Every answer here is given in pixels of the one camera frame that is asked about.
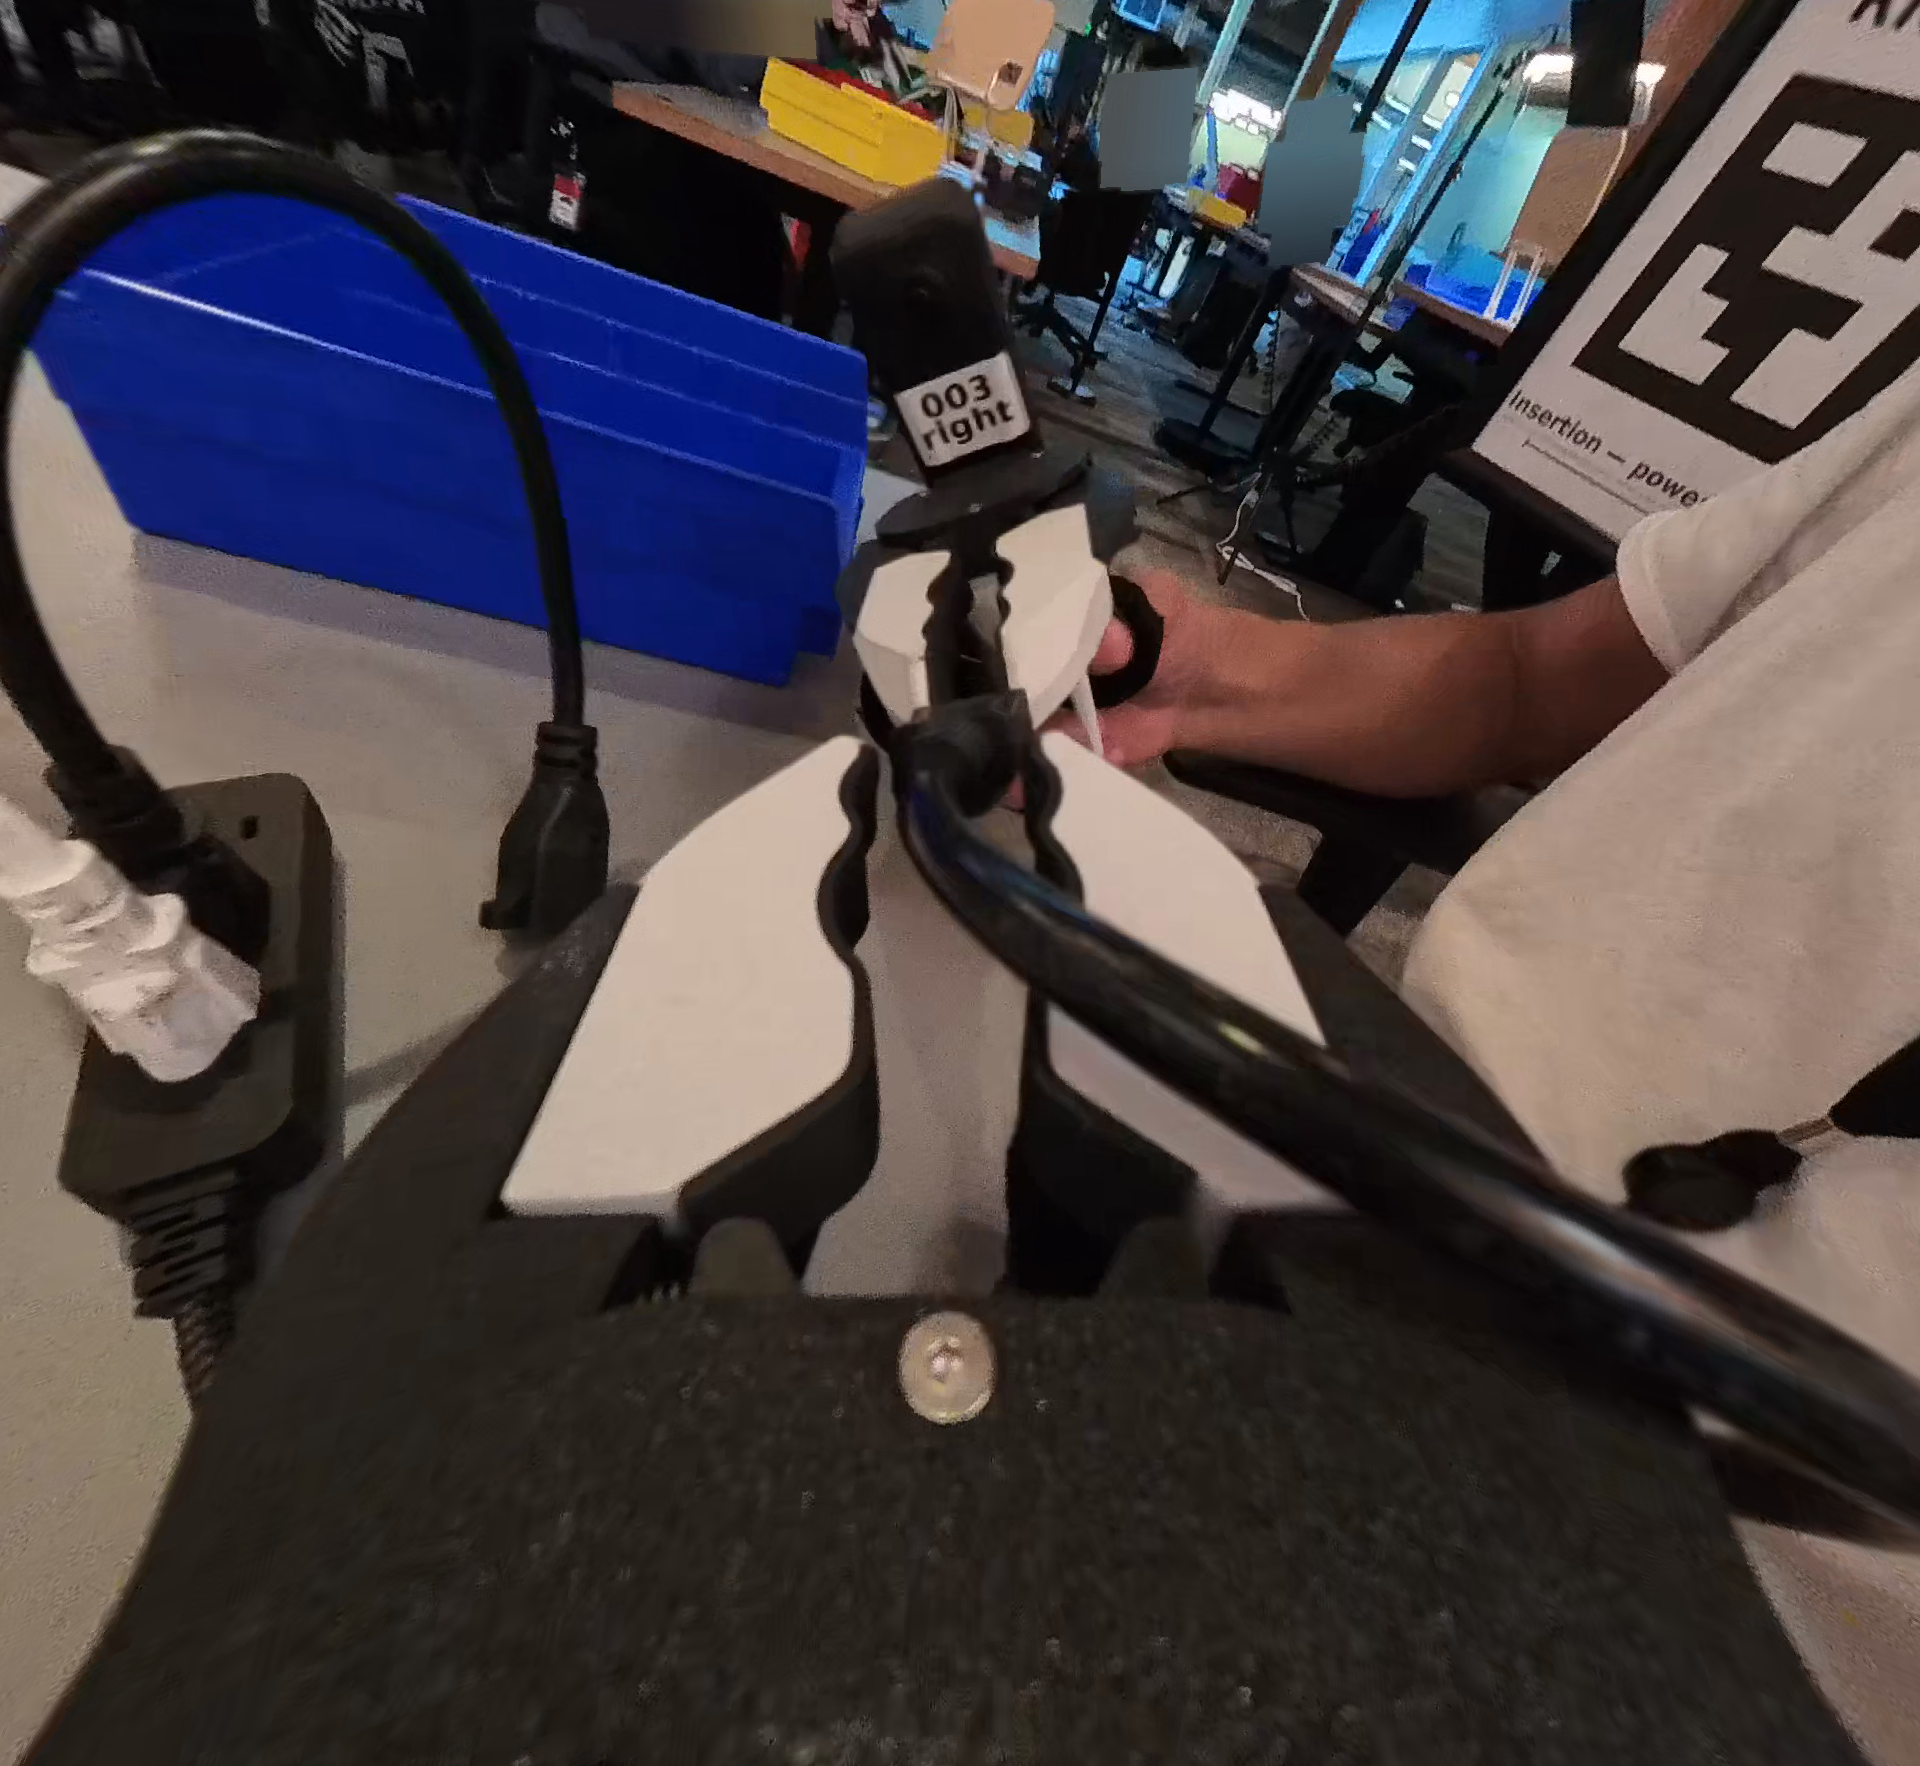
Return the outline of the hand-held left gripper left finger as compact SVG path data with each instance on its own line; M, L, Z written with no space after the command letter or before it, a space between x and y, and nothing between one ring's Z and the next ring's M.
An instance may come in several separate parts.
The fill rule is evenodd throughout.
M691 828L645 878L544 1109L511 1217L761 1225L807 1276L880 1162L867 847L880 752L837 737Z

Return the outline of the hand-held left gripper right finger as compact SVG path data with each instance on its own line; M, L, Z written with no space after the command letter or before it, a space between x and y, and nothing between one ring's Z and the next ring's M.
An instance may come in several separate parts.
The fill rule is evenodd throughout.
M1048 737L1055 805L1048 864L1124 940L1256 1003L1325 1047L1311 990L1261 900L1261 878L1204 820ZM1011 1276L1026 1294L1093 1294L1122 1242L1179 1217L1215 1259L1256 1215L1337 1215L1337 1192L1227 1131L1032 991L1018 1115L1011 1142Z

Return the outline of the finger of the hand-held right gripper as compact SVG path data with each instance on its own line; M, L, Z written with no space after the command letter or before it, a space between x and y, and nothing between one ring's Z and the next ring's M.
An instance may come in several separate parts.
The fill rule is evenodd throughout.
M1093 649L1115 621L1109 571L1093 558L1089 511L1055 503L999 539L999 653L1032 723L1071 710L1089 752L1106 752L1093 713Z
M894 555L873 562L867 592L852 617L852 649L885 723L912 723L931 710L931 644L938 583L949 555Z

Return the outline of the black power strip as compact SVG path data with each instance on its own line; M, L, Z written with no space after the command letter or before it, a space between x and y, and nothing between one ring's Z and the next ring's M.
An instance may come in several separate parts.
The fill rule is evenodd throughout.
M295 774L165 789L183 842L159 886L244 940L263 1011L186 1086L156 1086L85 1044L62 1109L61 1185L125 1233L141 1321L179 1338L199 1413L237 1340L263 1248L342 1127L339 847Z

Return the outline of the person's right forearm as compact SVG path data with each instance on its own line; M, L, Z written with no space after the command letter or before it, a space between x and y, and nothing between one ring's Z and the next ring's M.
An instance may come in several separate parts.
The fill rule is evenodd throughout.
M1343 621L1311 641L1280 769L1383 801L1545 789L1667 680L1619 582L1518 614Z

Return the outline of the person's right hand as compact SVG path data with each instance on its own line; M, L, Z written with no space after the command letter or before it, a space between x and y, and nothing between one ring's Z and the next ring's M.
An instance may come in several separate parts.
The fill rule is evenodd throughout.
M1320 629L1215 605L1179 575L1137 575L1133 583L1161 614L1166 649L1133 703L1100 710L1109 769L1146 769L1166 752L1289 769L1311 752Z

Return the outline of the black office chair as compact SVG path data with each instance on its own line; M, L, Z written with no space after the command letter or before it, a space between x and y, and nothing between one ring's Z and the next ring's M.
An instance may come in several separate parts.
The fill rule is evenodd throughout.
M1026 286L1016 324L1032 339L1055 339L1071 358L1048 389L1070 402L1093 402L1089 371L1100 367L1100 335L1115 308L1133 248L1161 217L1154 193L1070 189L1042 217L1042 269Z

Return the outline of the yellow storage trays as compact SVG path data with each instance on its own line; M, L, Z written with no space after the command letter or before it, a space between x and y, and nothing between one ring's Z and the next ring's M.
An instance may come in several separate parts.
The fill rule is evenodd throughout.
M961 99L938 73L892 99L843 69L768 59L754 101L777 138L807 146L880 189L938 179L967 138L1011 146L1016 155L1036 146L1032 114Z

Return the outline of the wooden work table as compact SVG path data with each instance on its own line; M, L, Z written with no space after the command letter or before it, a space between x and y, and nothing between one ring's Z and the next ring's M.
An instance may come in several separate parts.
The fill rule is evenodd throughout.
M794 286L794 329L837 339L834 236L849 217L885 202L894 189L768 130L754 101L704 86L617 82L609 109L653 135L739 168L782 222L811 229Z

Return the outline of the blue plastic bin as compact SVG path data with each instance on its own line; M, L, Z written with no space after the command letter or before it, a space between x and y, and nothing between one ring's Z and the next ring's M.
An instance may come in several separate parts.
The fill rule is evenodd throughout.
M562 491L579 635L782 686L843 641L864 358L752 310L402 199L499 315ZM127 225L35 356L125 522L544 629L521 460L408 258L292 199Z

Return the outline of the black framed marker sign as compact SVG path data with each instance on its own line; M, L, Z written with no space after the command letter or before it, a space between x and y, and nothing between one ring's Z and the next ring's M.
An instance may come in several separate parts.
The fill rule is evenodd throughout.
M1747 0L1498 358L1443 477L1571 546L1915 374L1920 0Z

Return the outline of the black panel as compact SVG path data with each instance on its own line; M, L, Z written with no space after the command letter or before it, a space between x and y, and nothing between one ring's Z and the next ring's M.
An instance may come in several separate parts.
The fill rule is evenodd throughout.
M1571 0L1564 130L1633 130L1647 0Z

